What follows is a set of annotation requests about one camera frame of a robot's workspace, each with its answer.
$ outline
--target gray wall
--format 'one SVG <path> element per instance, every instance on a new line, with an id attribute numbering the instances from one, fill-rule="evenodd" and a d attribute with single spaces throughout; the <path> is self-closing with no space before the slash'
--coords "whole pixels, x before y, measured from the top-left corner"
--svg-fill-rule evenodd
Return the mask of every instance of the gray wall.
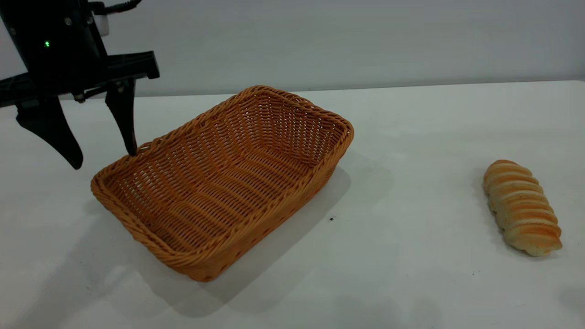
<path id="1" fill-rule="evenodd" d="M 585 0 L 144 0 L 110 25 L 110 53 L 156 52 L 140 95 L 585 76 Z M 0 78 L 24 72 L 0 44 Z"/>

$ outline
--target table surface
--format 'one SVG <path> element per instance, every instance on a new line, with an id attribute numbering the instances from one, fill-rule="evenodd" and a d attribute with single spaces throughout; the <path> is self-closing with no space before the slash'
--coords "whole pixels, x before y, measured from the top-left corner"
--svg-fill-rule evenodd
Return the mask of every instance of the table surface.
<path id="1" fill-rule="evenodd" d="M 2 108 L 0 327 L 585 327 L 585 83 L 299 94 L 348 119 L 353 143 L 313 200 L 209 283 L 165 267 L 92 196 L 125 154 L 103 100 L 63 102 L 77 171 Z M 138 98 L 137 140 L 227 97 Z M 501 158 L 541 181 L 562 250 L 504 244 L 481 189 Z"/>

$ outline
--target woven basket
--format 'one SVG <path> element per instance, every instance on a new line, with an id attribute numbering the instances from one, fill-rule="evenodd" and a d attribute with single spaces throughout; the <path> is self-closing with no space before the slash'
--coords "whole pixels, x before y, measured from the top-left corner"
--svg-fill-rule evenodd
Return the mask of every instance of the woven basket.
<path id="1" fill-rule="evenodd" d="M 210 281 L 327 183 L 351 124 L 248 88 L 95 175 L 95 197 L 160 261 Z"/>

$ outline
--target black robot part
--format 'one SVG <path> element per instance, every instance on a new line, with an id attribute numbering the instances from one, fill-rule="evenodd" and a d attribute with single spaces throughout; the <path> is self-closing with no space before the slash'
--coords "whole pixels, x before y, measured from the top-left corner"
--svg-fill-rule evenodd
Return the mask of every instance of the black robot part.
<path id="1" fill-rule="evenodd" d="M 0 80 L 0 107 L 16 105 L 16 120 L 55 148 L 75 169 L 83 155 L 59 103 L 106 92 L 126 149 L 136 154 L 133 106 L 136 79 L 159 77 L 153 52 L 108 55 L 94 15 L 123 12 L 140 0 L 105 7 L 87 0 L 0 0 L 0 16 L 27 73 Z"/>

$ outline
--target baked roll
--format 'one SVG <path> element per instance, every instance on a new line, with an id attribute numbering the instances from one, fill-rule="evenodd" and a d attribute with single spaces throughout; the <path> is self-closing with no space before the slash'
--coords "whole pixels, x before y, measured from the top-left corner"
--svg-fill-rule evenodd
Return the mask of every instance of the baked roll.
<path id="1" fill-rule="evenodd" d="M 530 170 L 498 160 L 488 167 L 483 188 L 507 244 L 532 256 L 563 247 L 558 219 Z"/>

